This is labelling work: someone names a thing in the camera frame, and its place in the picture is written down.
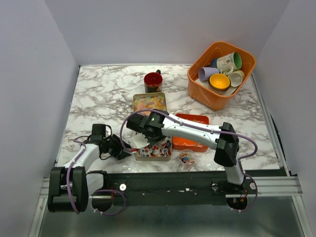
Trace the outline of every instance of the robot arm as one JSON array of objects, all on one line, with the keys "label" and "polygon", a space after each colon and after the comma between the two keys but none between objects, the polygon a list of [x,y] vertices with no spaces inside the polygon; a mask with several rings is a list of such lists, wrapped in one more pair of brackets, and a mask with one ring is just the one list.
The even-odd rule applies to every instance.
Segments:
[{"label": "robot arm", "polygon": [[[214,161],[222,165],[227,174],[228,182],[225,181],[227,185],[222,189],[223,192],[220,195],[240,194],[244,191],[245,175],[238,162],[239,139],[234,135],[235,130],[231,124],[226,122],[222,126],[200,124],[170,115],[165,111],[159,111],[151,112],[149,117],[133,114],[128,118],[126,126],[143,135],[137,142],[132,139],[130,144],[137,144],[137,146],[132,146],[133,148],[141,148],[147,146],[148,143],[156,144],[166,136],[179,136],[208,146],[216,151]],[[73,211],[70,197],[73,198],[79,212],[85,211],[90,195],[104,187],[109,189],[106,171],[93,171],[93,175],[87,176],[86,170],[102,153],[108,152],[117,159],[122,159],[130,154],[123,151],[124,146],[128,147],[126,143],[120,141],[115,135],[106,136],[105,131],[104,124],[94,124],[91,136],[84,142],[85,147],[81,146],[75,158],[62,167],[52,169],[48,192],[48,210],[50,212]],[[70,171],[71,194],[69,194],[66,188],[66,173],[74,161],[75,164]]]},{"label": "robot arm", "polygon": [[119,137],[107,134],[105,124],[93,124],[91,135],[83,142],[74,158],[62,167],[54,167],[50,172],[47,204],[50,212],[73,211],[66,182],[67,171],[72,163],[74,163],[70,171],[72,198],[79,212],[86,210],[89,196],[106,183],[105,171],[88,175],[86,171],[104,153],[109,153],[119,160],[130,156],[123,150]]},{"label": "robot arm", "polygon": [[242,185],[245,176],[238,162],[239,139],[233,135],[210,131],[228,131],[235,133],[232,125],[224,122],[222,126],[201,124],[160,111],[168,117],[151,112],[149,117],[140,114],[132,115],[127,121],[127,128],[142,133],[150,144],[158,143],[166,136],[177,136],[190,139],[215,150],[214,161],[226,171],[228,182]]}]

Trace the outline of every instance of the bolt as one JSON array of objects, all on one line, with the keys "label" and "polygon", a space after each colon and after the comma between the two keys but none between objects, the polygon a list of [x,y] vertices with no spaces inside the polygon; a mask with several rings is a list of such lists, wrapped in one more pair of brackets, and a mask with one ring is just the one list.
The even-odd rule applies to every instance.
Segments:
[{"label": "bolt", "polygon": [[255,186],[254,183],[251,183],[249,186],[250,186],[250,188],[251,188],[252,190],[255,190],[255,189],[256,189],[256,186]]},{"label": "bolt", "polygon": [[121,191],[125,191],[125,190],[126,190],[126,184],[121,184],[121,185],[119,186],[119,189],[120,189]]},{"label": "bolt", "polygon": [[216,183],[212,184],[212,190],[214,191],[218,190],[218,185]]}]

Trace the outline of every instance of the red mug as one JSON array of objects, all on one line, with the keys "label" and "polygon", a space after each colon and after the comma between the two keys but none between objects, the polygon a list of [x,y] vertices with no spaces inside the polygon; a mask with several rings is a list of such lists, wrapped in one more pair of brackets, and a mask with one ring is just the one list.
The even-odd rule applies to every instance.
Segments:
[{"label": "red mug", "polygon": [[148,73],[144,77],[145,93],[161,92],[162,76],[161,71]]}]

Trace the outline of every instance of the floral mug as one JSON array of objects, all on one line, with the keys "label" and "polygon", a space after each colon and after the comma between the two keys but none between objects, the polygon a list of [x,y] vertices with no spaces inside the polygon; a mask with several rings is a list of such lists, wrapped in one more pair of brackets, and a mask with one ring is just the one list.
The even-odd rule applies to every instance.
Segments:
[{"label": "floral mug", "polygon": [[230,75],[235,70],[240,70],[242,67],[241,56],[239,53],[234,52],[227,54],[217,59],[217,68],[224,75]]}]

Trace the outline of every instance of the white cup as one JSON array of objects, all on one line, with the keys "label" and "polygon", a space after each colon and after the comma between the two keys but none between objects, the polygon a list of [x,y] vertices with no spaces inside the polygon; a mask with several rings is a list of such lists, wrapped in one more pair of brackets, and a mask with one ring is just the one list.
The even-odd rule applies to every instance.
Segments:
[{"label": "white cup", "polygon": [[242,80],[245,78],[245,73],[242,70],[234,71],[229,74],[229,80],[231,80],[231,86],[237,87],[242,83]]}]

